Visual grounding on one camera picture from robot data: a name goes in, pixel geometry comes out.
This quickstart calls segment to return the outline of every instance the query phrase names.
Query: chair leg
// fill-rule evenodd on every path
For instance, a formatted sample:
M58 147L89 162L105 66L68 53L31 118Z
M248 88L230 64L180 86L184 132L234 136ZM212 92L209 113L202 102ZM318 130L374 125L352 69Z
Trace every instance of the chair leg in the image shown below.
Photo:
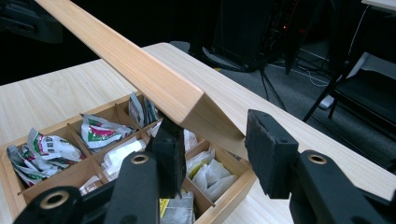
M330 109L329 116L327 117L328 119L332 118L332 113L334 113L334 109L337 106L337 99L334 98L334 101L332 102L332 108Z
M327 94L330 92L330 88L334 85L334 83L337 81L337 78L333 78L330 83L327 85L326 89L322 92L322 94L319 96L319 98L315 101L314 105L309 109L308 113L306 113L305 117L303 118L303 122L306 122L311 115L314 113L314 111L317 109L318 105L320 102L327 96Z

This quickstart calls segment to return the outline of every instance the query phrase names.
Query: white packet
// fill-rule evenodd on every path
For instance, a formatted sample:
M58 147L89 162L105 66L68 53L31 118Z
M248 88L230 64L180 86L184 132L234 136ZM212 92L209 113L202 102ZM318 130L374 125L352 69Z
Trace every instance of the white packet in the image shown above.
M190 132L189 130L183 130L184 133L184 147L185 150L188 151L195 145L197 145L197 138L194 133Z
M129 117L133 118L139 124L140 128L145 127L143 108L134 92L129 97L128 109Z
M195 184L195 186L198 189L200 189L202 192L207 190L206 173L207 173L207 164L204 164L192 179L192 182Z
M223 164L216 160L212 160L207 167L206 182L208 187L211 187L222 178L231 175L230 172L224 168Z
M157 135L158 130L160 129L162 121L156 123L153 127L148 129L148 136L155 137Z
M65 158L70 161L81 161L81 152L67 140L56 135L46 136L34 128L29 132L27 146L35 157L42 160Z
M215 159L215 149L211 147L208 151L200 152L198 155L186 161L187 177L193 179L198 170L204 164L209 164L213 159Z
M28 186L33 186L47 177L46 175L40 174L36 168L32 169L27 167L21 157L20 150L16 146L11 145L7 147L7 156L15 172Z
M27 145L22 146L22 154L23 157L27 159L30 163L32 163L38 170L49 170L52 168L52 166L54 166L49 161L41 160L40 157L36 157Z
M107 178L114 179L117 178L122 166L122 161L134 151L142 150L146 147L146 143L143 140L135 140L127 145L121 145L107 152L104 157L106 169L104 173Z
M212 202L217 200L237 179L236 175L229 175L227 177L222 178L214 185L212 185L209 189L204 191L204 194L208 199Z
M99 177L94 175L81 188L79 188L79 192L81 193L81 196L83 196L91 191L99 189L101 186L103 186L103 184Z

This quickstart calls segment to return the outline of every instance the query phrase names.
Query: tea bag packet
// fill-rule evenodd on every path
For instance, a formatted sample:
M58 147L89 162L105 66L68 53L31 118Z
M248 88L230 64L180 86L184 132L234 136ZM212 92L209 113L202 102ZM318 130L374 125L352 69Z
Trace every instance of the tea bag packet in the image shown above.
M60 163L55 161L56 159L46 161L40 157L35 157L27 145L22 146L21 157L28 167L40 171L45 175L55 175L69 166L67 162Z
M198 189L212 202L217 200L237 179L236 175L231 175L223 165L212 160L209 164L204 164L192 179Z
M215 159L215 149L212 147L208 151L200 152L198 155L194 156L190 160L186 161L187 172L186 176L189 179L193 179L195 174L204 164L209 164L213 159Z
M35 158L41 160L59 159L54 161L64 163L68 161L78 162L82 159L79 149L67 140L56 135L46 136L34 128L29 132L27 146L33 152Z
M175 199L170 199L161 224L192 224L195 221L193 208L194 194L191 191L181 192L181 198L177 195Z
M81 114L81 135L91 152L96 152L106 145L134 133L134 129L96 117Z
M145 123L145 126L148 126L151 123L158 120L157 109L155 108L154 103L152 103L147 98L144 99L144 102L145 102L145 119L144 119L145 122L144 123Z
M194 133L190 132L187 129L183 130L184 133L184 148L186 152L192 149L195 145L197 145L197 138Z
M133 92L129 97L128 104L129 117L134 119L140 126L140 128L145 127L145 116L143 112L143 107L137 100L136 94Z
M39 170L30 161L32 157L25 158L24 154L14 145L7 148L7 155L15 172L28 186L33 186L60 171L56 166L49 166L47 170Z

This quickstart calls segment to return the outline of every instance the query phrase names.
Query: green and white wrapper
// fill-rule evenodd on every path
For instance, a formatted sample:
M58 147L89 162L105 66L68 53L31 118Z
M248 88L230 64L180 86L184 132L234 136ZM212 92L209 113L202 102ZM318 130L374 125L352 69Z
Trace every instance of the green and white wrapper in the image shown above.
M60 136L46 136L33 128L29 132L27 139L27 146L36 158L46 161L56 158L63 158L68 161L81 161L79 149Z
M81 135L89 149L101 148L134 132L125 125L112 123L95 115L81 114Z

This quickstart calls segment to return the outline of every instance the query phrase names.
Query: compartment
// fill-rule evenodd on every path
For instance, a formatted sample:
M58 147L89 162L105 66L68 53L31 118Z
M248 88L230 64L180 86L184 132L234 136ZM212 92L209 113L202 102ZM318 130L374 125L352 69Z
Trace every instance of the compartment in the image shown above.
M136 98L137 98L137 101L139 102L139 104L142 106L143 116L146 119L146 103L145 103L146 97L144 95L140 94L139 92L137 92L136 93ZM122 104L121 108L129 116L129 99L128 99L128 102L126 102L126 104ZM156 108L155 114L156 114L158 119L161 119L161 116L159 116L157 108ZM143 125L144 127L141 127L141 128L146 128L148 126L151 126L153 123L156 123L157 121L158 120L152 121L152 122L150 122L150 123L148 123L146 125Z
M29 203L35 198L35 196L47 189L59 186L73 186L79 189L94 175L99 177L102 184L108 183L97 164L92 162L92 160L84 160L60 172L59 174L54 175L51 178L48 178L37 185L22 191L21 195L23 196L26 203Z
M115 104L115 105L111 106L110 108L107 108L105 110L102 110L102 111L99 111L96 113L86 113L86 114L93 114L96 117L99 117L101 119L106 119L109 122L117 123L120 125L125 125L127 127L133 127L135 129L135 132L138 132L138 130L140 130L141 128L133 119L131 119L129 117L129 115L127 114L127 111L126 111L127 108L128 108L128 102L124 102L121 105ZM100 151L108 152L111 148L116 147L119 144L122 144L123 142L131 139L134 136L134 133L132 133L124 138L121 138L120 140L114 141L104 147L101 147L100 149L99 148L93 149L91 152L82 139L81 124L82 124L82 119L70 124L69 126L76 133L75 138L79 139L79 141L78 140L77 141L82 143L82 145L84 145L84 147L87 148L87 150L89 152L88 154L90 154L90 155L94 155Z
M133 133L133 134L131 134L131 135L129 135L129 136L127 136L127 137L125 137L125 138L123 138L123 139L117 141L117 142L114 143L114 144L111 144L111 145L108 146L108 147L105 147L103 150L101 150L101 151L99 151L99 152L97 152L97 153L94 153L94 154L92 155L92 157L94 158L95 162L100 166L100 164L102 164L102 162L104 162L104 157L105 157L105 155L107 154L107 152L109 152L109 151L111 151L112 149L118 147L119 145L124 144L125 142L130 141L130 140L133 139L134 137L136 137L136 140L142 139L143 141L145 141L146 144L149 143L149 137L146 136L143 132L139 131L139 132L137 132L137 133Z
M82 161L85 161L86 158L87 158L87 156L89 155L89 152L88 152L88 150L87 150L85 147L80 147L80 146L81 146L80 142L74 137L73 131L71 131L71 130L69 129L69 127L67 127L67 126L63 126L63 127L59 128L59 129L53 131L53 132L49 132L49 133L40 132L40 133L42 133L42 134L44 134L44 135L46 135L46 136L57 135L57 136L62 137L62 138L65 139L65 140L67 140L70 144L72 144L74 147L76 147L76 148L78 148L78 149L80 150ZM25 139L25 141L24 141L23 143L17 145L16 147L17 147L19 150L21 150L21 149L22 149L22 145L26 145L26 140L27 140L27 137L26 137L26 139ZM6 148L7 148L8 146L10 146L10 145L11 145L11 144L6 145L5 148L4 148L4 151L5 151L5 159L6 159L9 163L11 163L11 161L9 160L9 158L8 158L8 156L7 156ZM76 164L73 164L73 165L69 166L68 168L66 168L65 170L62 170L62 171L61 171L60 173L58 173L58 174L63 173L64 171L70 169L71 167L73 167L73 166L75 166L75 165L77 165L77 164L79 164L79 162L77 162ZM32 188L32 187L29 187L29 186L26 185L26 183L25 183L25 182L20 178L20 176L14 171L14 169L12 168L12 166L11 166L11 169L12 169L12 172L15 174L15 176L16 176L17 179L18 179L18 186L19 186L20 191L24 191L24 190L26 190L26 189ZM53 176L51 176L51 177L49 177L49 178L43 180L42 182L45 182L45 181L47 181L47 180L49 180L49 179L55 177L56 175L53 175Z
M218 202L223 202L224 200L227 200L227 198L229 198L230 196L233 197L233 195L230 195L230 192L234 190L238 191L242 181L248 180L246 184L249 184L251 186L255 179L254 174L253 177L250 177L248 179L246 177L246 173L248 173L249 170L251 171L251 168L249 167L247 162L239 161L234 156L232 156L228 151L220 147L216 147L211 143L207 142L206 140L200 141L195 147L193 147L191 150L189 150L186 153L186 161L190 160L191 158L198 155L202 151L208 151L210 147L213 147L215 149L215 160L220 162L224 166L224 168L227 169L232 175L236 175L237 179L229 189L227 189L217 200L212 202L210 199L206 197L206 195L204 195L198 189L198 187L192 182L191 179L186 177L183 183L183 189L192 191L194 193L194 205L196 207L195 215L197 216L198 220L208 210L212 210L212 209L215 209L217 211L221 210L222 209L221 207L217 207Z

